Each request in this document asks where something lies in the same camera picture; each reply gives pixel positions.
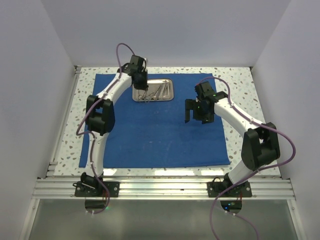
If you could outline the steel surgical scissors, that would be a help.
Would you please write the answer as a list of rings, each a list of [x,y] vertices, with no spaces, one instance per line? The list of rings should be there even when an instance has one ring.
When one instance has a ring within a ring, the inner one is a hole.
[[[155,91],[138,91],[136,101],[137,102],[155,102],[160,99],[160,93],[159,90]]]

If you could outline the steel instrument tray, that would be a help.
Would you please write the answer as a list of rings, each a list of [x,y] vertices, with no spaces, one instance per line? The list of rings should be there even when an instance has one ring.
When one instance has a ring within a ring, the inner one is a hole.
[[[173,100],[174,85],[171,79],[148,79],[147,85],[147,90],[132,89],[132,99],[135,102],[163,102]]]

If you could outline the blue surgical cloth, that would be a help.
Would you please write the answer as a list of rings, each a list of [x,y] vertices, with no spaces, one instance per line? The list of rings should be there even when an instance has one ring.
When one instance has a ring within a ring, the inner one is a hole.
[[[224,127],[218,116],[203,124],[185,122],[185,101],[195,99],[205,73],[150,74],[173,83],[173,99],[137,102],[131,81],[112,83],[115,75],[97,74],[93,95],[114,104],[115,124],[106,139],[105,168],[183,168],[229,165]]]

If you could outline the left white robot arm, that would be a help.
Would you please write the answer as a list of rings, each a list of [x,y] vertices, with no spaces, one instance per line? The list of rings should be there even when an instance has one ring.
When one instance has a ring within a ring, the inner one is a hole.
[[[92,196],[99,196],[104,190],[103,160],[108,135],[116,122],[115,103],[131,86],[137,90],[148,89],[147,60],[137,55],[132,55],[130,61],[117,70],[107,87],[87,98],[85,124],[90,134],[89,152],[80,181]]]

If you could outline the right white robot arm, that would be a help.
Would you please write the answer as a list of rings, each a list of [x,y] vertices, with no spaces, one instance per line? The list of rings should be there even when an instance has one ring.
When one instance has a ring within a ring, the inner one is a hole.
[[[242,138],[240,162],[224,175],[223,180],[207,183],[208,195],[216,197],[222,194],[235,197],[243,193],[251,196],[246,178],[280,157],[276,126],[271,122],[262,123],[243,110],[237,109],[228,93],[215,92],[208,81],[197,84],[194,90],[196,98],[185,100],[185,123],[194,119],[202,124],[209,124],[214,122],[215,116],[219,116]]]

